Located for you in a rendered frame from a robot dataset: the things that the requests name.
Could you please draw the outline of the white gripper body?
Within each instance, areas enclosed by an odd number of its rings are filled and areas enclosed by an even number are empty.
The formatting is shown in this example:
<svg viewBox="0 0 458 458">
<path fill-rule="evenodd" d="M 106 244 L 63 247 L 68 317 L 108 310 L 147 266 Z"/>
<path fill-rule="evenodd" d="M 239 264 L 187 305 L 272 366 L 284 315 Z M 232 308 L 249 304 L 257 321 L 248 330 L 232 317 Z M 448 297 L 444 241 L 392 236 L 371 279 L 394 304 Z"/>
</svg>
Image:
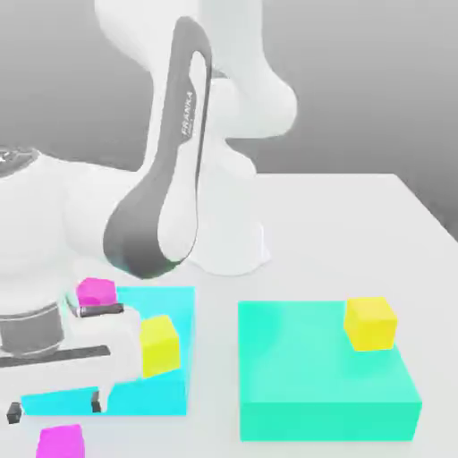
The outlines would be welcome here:
<svg viewBox="0 0 458 458">
<path fill-rule="evenodd" d="M 94 387 L 106 403 L 115 385 L 141 377 L 140 316 L 136 310 L 93 318 L 69 317 L 60 360 L 25 360 L 0 368 L 0 403 L 23 395 Z"/>
</svg>

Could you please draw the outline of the small magenta cube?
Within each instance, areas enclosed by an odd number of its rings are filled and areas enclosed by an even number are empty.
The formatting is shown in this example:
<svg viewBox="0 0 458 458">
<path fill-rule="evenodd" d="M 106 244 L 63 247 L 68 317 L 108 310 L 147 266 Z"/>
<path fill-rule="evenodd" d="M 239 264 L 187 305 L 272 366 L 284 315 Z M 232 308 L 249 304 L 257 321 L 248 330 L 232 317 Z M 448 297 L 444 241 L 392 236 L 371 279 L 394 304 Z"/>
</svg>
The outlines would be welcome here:
<svg viewBox="0 0 458 458">
<path fill-rule="evenodd" d="M 115 283 L 108 279 L 87 277 L 78 284 L 76 294 L 83 307 L 105 306 L 117 302 Z"/>
<path fill-rule="evenodd" d="M 79 424 L 40 431 L 36 458 L 85 458 L 85 442 Z"/>
</svg>

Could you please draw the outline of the small yellow cube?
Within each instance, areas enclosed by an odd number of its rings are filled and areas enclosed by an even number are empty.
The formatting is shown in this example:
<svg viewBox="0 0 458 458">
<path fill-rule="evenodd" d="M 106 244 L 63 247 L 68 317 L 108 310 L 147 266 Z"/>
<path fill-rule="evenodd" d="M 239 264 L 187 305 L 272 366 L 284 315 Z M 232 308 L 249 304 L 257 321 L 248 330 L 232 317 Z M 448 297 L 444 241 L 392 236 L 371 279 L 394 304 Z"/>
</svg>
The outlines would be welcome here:
<svg viewBox="0 0 458 458">
<path fill-rule="evenodd" d="M 343 329 L 356 352 L 392 350 L 397 323 L 397 316 L 385 297 L 346 301 Z"/>
<path fill-rule="evenodd" d="M 155 377 L 181 367 L 179 335 L 169 316 L 141 322 L 142 376 Z"/>
</svg>

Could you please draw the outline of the large cyan box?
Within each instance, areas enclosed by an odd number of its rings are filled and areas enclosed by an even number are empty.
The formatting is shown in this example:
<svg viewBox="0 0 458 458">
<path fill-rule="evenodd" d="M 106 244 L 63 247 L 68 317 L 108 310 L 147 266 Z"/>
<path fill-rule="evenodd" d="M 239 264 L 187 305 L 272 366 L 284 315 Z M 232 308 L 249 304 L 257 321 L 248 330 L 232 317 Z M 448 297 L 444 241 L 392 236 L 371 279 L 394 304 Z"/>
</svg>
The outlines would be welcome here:
<svg viewBox="0 0 458 458">
<path fill-rule="evenodd" d="M 188 394 L 195 334 L 195 291 L 189 286 L 120 286 L 118 299 L 140 313 L 143 319 L 167 315 L 179 335 L 181 367 L 177 370 L 120 383 L 109 396 L 108 416 L 184 416 Z M 23 410 L 30 416 L 87 416 L 92 414 L 95 388 L 85 387 L 22 397 Z"/>
</svg>

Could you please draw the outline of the large turquoise box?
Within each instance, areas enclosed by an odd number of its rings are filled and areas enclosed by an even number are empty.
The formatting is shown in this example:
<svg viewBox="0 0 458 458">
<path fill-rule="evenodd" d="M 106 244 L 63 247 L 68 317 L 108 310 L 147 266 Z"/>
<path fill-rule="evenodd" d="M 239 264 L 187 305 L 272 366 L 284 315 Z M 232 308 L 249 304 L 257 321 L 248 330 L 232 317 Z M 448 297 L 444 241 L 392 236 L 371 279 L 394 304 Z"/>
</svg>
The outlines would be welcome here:
<svg viewBox="0 0 458 458">
<path fill-rule="evenodd" d="M 398 348 L 357 352 L 343 301 L 238 305 L 244 442 L 411 441 L 422 401 Z"/>
</svg>

